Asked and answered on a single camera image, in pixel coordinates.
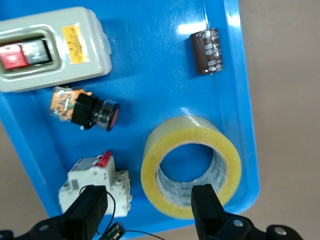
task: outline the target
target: blue plastic tray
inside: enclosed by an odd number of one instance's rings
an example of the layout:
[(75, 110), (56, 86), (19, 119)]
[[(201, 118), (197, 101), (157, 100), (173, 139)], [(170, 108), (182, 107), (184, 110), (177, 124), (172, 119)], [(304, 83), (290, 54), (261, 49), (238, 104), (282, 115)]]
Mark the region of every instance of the blue plastic tray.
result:
[[(1, 120), (49, 216), (61, 213), (58, 190), (77, 160), (111, 150), (116, 168), (128, 169), (131, 179), (131, 210), (119, 219), (126, 229), (153, 233), (193, 224), (157, 211), (140, 182), (149, 134), (163, 121), (185, 114), (209, 120), (235, 145), (242, 177), (225, 210), (249, 208), (258, 196), (259, 178), (238, 1), (2, 0), (0, 20), (74, 6), (96, 13), (111, 44), (113, 65), (110, 74), (74, 86), (120, 103), (114, 129), (81, 131), (49, 116), (51, 87), (0, 93)], [(224, 70), (198, 76), (188, 37), (206, 28), (206, 15), (209, 26), (219, 30)], [(187, 149), (191, 155), (201, 150)], [(163, 171), (177, 180), (192, 179), (208, 166), (209, 157), (202, 155), (184, 166), (187, 175), (177, 175), (165, 164)], [(100, 231), (109, 219), (103, 219)]]

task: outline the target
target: red button cap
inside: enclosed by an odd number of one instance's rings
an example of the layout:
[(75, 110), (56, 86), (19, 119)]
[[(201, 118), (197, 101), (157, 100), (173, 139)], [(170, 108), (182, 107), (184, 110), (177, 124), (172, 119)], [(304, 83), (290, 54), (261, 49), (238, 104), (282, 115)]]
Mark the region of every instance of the red button cap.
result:
[(29, 66), (19, 44), (0, 46), (0, 60), (5, 69), (17, 69)]

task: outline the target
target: electrolytic capacitor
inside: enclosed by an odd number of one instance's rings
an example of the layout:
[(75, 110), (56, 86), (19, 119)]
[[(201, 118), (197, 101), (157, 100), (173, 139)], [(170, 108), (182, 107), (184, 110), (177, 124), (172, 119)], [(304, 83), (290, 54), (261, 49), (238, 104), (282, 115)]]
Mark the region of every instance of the electrolytic capacitor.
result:
[(224, 69), (216, 28), (193, 33), (189, 39), (197, 74), (211, 74)]

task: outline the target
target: yellow sticker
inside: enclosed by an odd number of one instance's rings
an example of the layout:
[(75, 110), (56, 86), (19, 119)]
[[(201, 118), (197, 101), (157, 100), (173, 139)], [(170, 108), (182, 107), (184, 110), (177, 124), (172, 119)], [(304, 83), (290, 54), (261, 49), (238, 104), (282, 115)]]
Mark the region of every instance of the yellow sticker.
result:
[(84, 38), (81, 35), (79, 25), (64, 26), (63, 35), (69, 48), (73, 64), (88, 62), (88, 50)]

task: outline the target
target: yellow tape roll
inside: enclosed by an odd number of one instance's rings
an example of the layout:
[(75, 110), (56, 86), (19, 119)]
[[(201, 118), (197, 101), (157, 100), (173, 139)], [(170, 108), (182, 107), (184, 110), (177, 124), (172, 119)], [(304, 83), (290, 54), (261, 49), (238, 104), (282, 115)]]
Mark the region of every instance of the yellow tape roll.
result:
[[(160, 163), (173, 149), (186, 144), (212, 148), (208, 170), (191, 182), (175, 182), (161, 170)], [(141, 183), (149, 201), (162, 213), (192, 219), (191, 190), (211, 184), (222, 205), (234, 195), (241, 178), (241, 161), (233, 144), (209, 121), (195, 116), (169, 119), (149, 136), (144, 149)]]

